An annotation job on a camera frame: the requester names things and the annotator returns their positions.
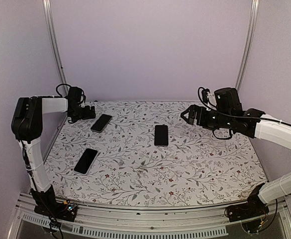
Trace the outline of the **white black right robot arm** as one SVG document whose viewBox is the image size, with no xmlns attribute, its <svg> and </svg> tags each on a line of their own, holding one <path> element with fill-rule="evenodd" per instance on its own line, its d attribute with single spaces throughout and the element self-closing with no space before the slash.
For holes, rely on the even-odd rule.
<svg viewBox="0 0 291 239">
<path fill-rule="evenodd" d="M 199 87 L 198 98 L 202 106 L 191 105 L 181 113 L 186 123 L 197 124 L 215 131 L 228 129 L 229 139 L 240 133 L 249 138 L 266 140 L 291 150 L 291 124 L 278 120 L 257 109 L 243 110 L 235 88 L 222 88 L 211 93 Z M 257 186 L 243 207 L 247 217 L 254 217 L 263 205 L 291 195 L 291 172 L 279 179 Z"/>
</svg>

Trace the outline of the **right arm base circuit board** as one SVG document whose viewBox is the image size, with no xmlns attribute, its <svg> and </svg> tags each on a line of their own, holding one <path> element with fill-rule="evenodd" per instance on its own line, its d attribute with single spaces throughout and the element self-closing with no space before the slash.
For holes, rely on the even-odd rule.
<svg viewBox="0 0 291 239">
<path fill-rule="evenodd" d="M 229 218 L 230 222 L 246 220 L 252 217 L 264 215 L 264 218 L 260 219 L 260 222 L 256 227 L 249 228 L 247 223 L 246 223 L 246 226 L 242 227 L 243 230 L 249 235 L 255 235 L 268 229 L 274 222 L 277 212 L 278 212 L 278 200 L 276 199 L 276 207 L 275 207 L 275 213 L 273 215 L 273 218 L 269 222 L 269 224 L 266 227 L 264 227 L 264 224 L 269 215 L 269 207 L 267 206 L 266 203 L 263 203 L 258 197 L 260 189 L 264 185 L 265 183 L 257 185 L 248 196 L 246 203 L 231 205 L 231 206 L 226 207 L 224 210 L 224 215 L 227 218 Z"/>
</svg>

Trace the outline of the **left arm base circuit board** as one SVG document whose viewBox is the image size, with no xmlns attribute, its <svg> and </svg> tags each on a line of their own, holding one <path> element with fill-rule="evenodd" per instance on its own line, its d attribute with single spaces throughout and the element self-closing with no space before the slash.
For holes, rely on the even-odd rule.
<svg viewBox="0 0 291 239">
<path fill-rule="evenodd" d="M 57 202 L 55 196 L 48 194 L 34 194 L 33 198 L 36 202 L 34 212 L 40 215 L 51 217 L 52 219 L 60 219 L 68 222 L 74 222 L 77 209 L 68 210 L 68 205 Z"/>
</svg>

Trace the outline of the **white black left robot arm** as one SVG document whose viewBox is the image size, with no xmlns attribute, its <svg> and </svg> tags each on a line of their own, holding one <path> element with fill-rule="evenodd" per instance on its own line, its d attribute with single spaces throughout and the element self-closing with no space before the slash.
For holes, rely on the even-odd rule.
<svg viewBox="0 0 291 239">
<path fill-rule="evenodd" d="M 55 198 L 53 186 L 44 168 L 41 153 L 43 115 L 66 113 L 71 123 L 96 117 L 94 106 L 86 104 L 84 91 L 70 86 L 68 94 L 62 96 L 33 96 L 19 98 L 11 122 L 11 130 L 22 151 L 25 169 L 28 173 L 31 194 L 36 206 L 49 216 L 60 212 L 61 203 Z"/>
</svg>

